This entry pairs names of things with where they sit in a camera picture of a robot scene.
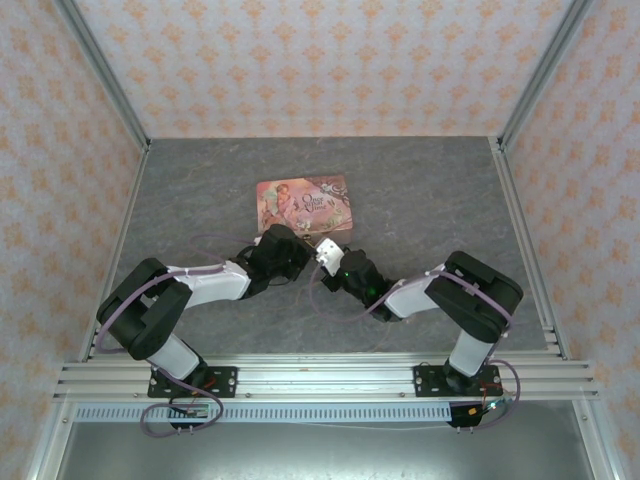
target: black mounting plate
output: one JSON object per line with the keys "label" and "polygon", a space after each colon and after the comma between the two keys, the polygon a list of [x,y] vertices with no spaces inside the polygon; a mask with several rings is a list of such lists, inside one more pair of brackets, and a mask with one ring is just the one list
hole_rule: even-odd
{"label": "black mounting plate", "polygon": [[[459,397],[445,380],[443,365],[426,365],[420,364],[413,367],[413,386],[416,391],[416,397]],[[470,397],[482,397],[482,383],[496,384],[501,387],[487,387],[488,397],[500,397],[503,394],[502,380],[500,379],[500,370],[494,365],[483,365],[474,377],[473,386],[466,392]]]}
{"label": "black mounting plate", "polygon": [[[216,382],[205,389],[218,398],[234,398],[238,386],[238,367],[207,367],[206,378],[215,377]],[[192,398],[190,390],[179,387],[159,371],[151,369],[149,398]]]}

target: white cable tray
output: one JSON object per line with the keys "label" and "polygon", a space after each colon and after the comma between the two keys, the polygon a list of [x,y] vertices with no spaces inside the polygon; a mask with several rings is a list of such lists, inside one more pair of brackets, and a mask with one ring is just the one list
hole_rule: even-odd
{"label": "white cable tray", "polygon": [[[151,403],[80,403],[75,422],[79,423],[135,423]],[[196,423],[205,422],[218,411],[213,403],[194,403],[191,409],[202,413],[197,418],[169,408],[155,408],[147,422]],[[224,423],[380,423],[380,422],[446,422],[451,420],[448,402],[418,403],[350,403],[350,404],[292,404],[260,403],[225,405],[219,420]]]}

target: floral wallpaper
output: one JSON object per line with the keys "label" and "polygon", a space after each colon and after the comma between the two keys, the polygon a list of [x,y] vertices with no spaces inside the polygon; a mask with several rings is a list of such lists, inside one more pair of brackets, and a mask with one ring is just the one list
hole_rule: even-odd
{"label": "floral wallpaper", "polygon": [[572,355],[640,472],[640,9],[596,0],[509,152]]}
{"label": "floral wallpaper", "polygon": [[147,134],[498,135],[570,0],[78,0]]}
{"label": "floral wallpaper", "polygon": [[140,156],[51,0],[0,3],[0,478],[93,316]]}

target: marble-patterned surface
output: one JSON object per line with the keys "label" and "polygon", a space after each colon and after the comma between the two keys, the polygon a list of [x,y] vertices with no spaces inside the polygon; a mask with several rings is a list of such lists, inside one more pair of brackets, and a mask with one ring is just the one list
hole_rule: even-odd
{"label": "marble-patterned surface", "polygon": [[[256,235],[255,185],[268,179],[343,173],[353,217],[352,248],[391,278],[413,276],[465,250],[523,286],[516,328],[501,347],[544,348],[544,337],[486,138],[261,138],[157,140],[151,146],[116,281],[142,259],[194,266],[197,233]],[[242,245],[203,247],[229,257]],[[186,311],[176,333],[201,354],[447,351],[459,328],[440,311],[385,325],[336,324],[316,316],[297,282],[246,301]],[[318,285],[317,303],[341,318],[361,312],[348,294]]]}

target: wallpaper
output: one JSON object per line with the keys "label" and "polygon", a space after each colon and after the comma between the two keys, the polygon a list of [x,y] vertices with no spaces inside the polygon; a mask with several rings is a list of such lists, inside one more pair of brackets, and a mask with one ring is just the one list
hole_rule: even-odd
{"label": "wallpaper", "polygon": [[640,9],[596,1],[509,159],[574,357],[640,472]]}
{"label": "wallpaper", "polygon": [[51,0],[0,3],[0,478],[93,316],[139,150]]}
{"label": "wallpaper", "polygon": [[498,135],[570,0],[79,0],[159,137]]}

